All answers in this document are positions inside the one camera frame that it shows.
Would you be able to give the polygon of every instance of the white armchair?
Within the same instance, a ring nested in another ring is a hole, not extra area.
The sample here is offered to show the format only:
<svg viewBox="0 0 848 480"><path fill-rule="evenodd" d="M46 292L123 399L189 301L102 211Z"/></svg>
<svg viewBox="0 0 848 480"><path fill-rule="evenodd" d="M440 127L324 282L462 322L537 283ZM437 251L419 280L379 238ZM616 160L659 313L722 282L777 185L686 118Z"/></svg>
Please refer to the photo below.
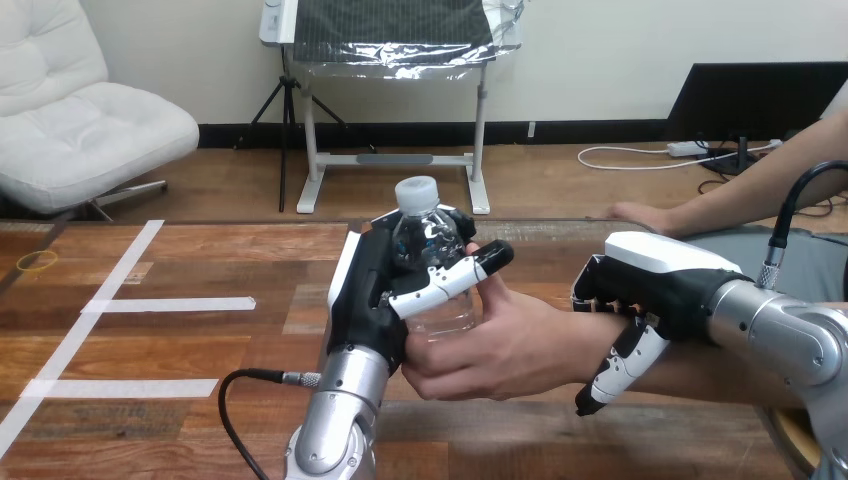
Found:
<svg viewBox="0 0 848 480"><path fill-rule="evenodd" d="M53 214L164 190L113 191L195 150L197 123L107 79L78 0L0 0L0 196Z"/></svg>

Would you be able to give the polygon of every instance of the wrist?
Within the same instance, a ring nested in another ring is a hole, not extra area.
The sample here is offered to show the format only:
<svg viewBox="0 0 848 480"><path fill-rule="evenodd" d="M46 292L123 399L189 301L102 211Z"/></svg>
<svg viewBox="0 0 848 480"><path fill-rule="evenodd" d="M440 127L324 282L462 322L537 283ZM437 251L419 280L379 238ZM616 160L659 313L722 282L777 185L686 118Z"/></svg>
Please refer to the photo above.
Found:
<svg viewBox="0 0 848 480"><path fill-rule="evenodd" d="M665 211L665 222L663 231L660 233L671 238L681 238L693 233L691 231L692 222L689 221L692 215L688 212L690 205L685 203Z"/></svg>

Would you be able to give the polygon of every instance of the white bottle cap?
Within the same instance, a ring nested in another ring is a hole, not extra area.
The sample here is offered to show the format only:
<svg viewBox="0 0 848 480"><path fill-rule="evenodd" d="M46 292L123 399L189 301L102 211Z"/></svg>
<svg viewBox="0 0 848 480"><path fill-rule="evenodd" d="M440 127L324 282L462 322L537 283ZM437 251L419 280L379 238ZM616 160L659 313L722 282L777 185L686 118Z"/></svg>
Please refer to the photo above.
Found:
<svg viewBox="0 0 848 480"><path fill-rule="evenodd" d="M404 215L415 215L439 206L439 188L433 177L412 177L395 187L398 209Z"/></svg>

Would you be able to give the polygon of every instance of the tripod stand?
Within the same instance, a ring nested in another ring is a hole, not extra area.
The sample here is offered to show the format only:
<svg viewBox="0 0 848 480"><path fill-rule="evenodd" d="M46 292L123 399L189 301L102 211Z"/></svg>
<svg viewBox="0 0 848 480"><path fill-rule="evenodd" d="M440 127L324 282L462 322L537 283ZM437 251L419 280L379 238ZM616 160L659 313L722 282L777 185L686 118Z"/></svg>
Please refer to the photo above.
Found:
<svg viewBox="0 0 848 480"><path fill-rule="evenodd" d="M289 125L297 127L294 119L294 95L292 92L295 88L300 90L302 87L300 82L297 81L294 77L290 76L288 61L286 59L286 47L280 46L280 53L283 57L283 75L280 77L280 82L277 84L277 87L271 92L271 96L268 97L268 100L265 101L265 104L262 105L262 108L259 110L259 113L253 117L253 121L250 122L250 125L247 127L247 132L244 135L239 137L238 143L233 147L236 150L242 148L250 147L251 135L253 134L256 125L259 123L259 119L262 118L262 115L265 114L265 110L268 110L268 107L271 105L271 102L277 97L277 94L280 93L280 90L285 89L284 98L283 98L283 127L280 133L282 146L280 150L280 212L285 209L286 202L286 159L288 157L288 136L289 136ZM344 120L341 119L335 112L330 110L324 102L319 100L317 97L313 96L312 101L315 105L318 106L321 110L327 113L333 120L338 123L339 127L341 127L344 131L349 131L349 126L345 123ZM371 153L377 153L377 149L370 142L364 142L368 146L368 150Z"/></svg>

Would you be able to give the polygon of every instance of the white stand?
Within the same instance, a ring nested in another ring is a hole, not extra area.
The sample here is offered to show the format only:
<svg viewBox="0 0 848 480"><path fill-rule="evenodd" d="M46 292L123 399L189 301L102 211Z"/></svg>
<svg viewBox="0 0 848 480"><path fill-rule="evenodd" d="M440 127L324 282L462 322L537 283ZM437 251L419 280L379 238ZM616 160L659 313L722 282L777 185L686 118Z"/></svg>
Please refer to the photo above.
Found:
<svg viewBox="0 0 848 480"><path fill-rule="evenodd" d="M315 140L315 117L312 112L312 90L309 84L301 89L306 127L306 156L309 159L309 177L297 202L297 213L315 212L315 202L324 180L324 172L330 166L377 166L377 165L421 165L436 167L464 167L468 176L468 192L471 209L475 215L491 213L486 182L483 180L483 136L486 129L486 65L480 70L480 85L477 87L477 116L474 124L474 153L463 156L445 155L330 155L318 153Z"/></svg>

